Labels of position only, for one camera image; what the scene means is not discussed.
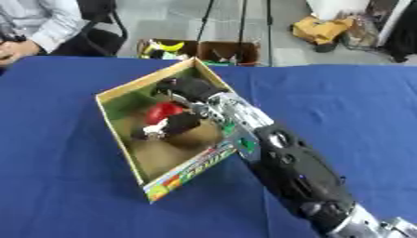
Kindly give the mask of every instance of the blue tablecloth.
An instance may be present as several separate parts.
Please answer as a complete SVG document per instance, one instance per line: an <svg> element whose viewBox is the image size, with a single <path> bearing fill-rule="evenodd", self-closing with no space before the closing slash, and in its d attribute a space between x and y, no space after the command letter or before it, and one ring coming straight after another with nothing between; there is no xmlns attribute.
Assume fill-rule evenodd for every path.
<svg viewBox="0 0 417 238"><path fill-rule="evenodd" d="M314 237L232 156L148 205L93 96L174 61L24 59L0 78L0 237ZM328 158L382 218L417 222L417 68L213 68Z"/></svg>

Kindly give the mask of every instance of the floor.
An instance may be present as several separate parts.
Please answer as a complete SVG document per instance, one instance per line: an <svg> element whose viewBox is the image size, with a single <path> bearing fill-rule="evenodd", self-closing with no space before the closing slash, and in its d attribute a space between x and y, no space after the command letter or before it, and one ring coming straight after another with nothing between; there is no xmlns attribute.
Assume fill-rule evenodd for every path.
<svg viewBox="0 0 417 238"><path fill-rule="evenodd" d="M119 57L136 57L139 39L196 39L209 0L116 0L129 39ZM291 36L288 26L309 14L305 0L273 0L273 54L275 66L306 64L392 64L379 53L348 50L340 45L326 54L316 53L304 41ZM260 64L267 64L265 0L249 0L245 41L261 45ZM215 0L202 40L236 41L242 0ZM113 26L102 26L113 29ZM417 65L417 58L407 65Z"/></svg>

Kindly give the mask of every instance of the black chair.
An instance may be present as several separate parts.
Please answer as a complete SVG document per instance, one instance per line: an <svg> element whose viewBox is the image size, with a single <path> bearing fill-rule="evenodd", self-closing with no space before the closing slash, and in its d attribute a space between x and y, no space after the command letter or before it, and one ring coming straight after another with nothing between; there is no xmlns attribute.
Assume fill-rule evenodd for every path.
<svg viewBox="0 0 417 238"><path fill-rule="evenodd" d="M88 24L81 33L61 45L52 55L114 57L128 39L128 31L116 12L115 0L77 0ZM98 23L117 24L121 34L95 28Z"/></svg>

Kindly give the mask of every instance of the black bag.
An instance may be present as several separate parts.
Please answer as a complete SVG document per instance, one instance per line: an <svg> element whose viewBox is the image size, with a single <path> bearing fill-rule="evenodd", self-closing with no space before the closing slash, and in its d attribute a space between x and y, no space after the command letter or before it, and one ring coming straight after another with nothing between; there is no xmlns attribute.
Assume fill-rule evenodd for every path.
<svg viewBox="0 0 417 238"><path fill-rule="evenodd" d="M417 53L417 1L412 1L399 19L383 48L397 63Z"/></svg>

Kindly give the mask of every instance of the person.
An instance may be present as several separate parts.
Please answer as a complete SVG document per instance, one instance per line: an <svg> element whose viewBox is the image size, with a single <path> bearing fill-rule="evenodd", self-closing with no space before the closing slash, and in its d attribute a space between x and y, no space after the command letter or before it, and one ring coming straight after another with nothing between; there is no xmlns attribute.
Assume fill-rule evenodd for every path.
<svg viewBox="0 0 417 238"><path fill-rule="evenodd" d="M24 35L24 40L0 37L0 71L21 58L53 52L84 23L77 0L1 0L0 31Z"/></svg>

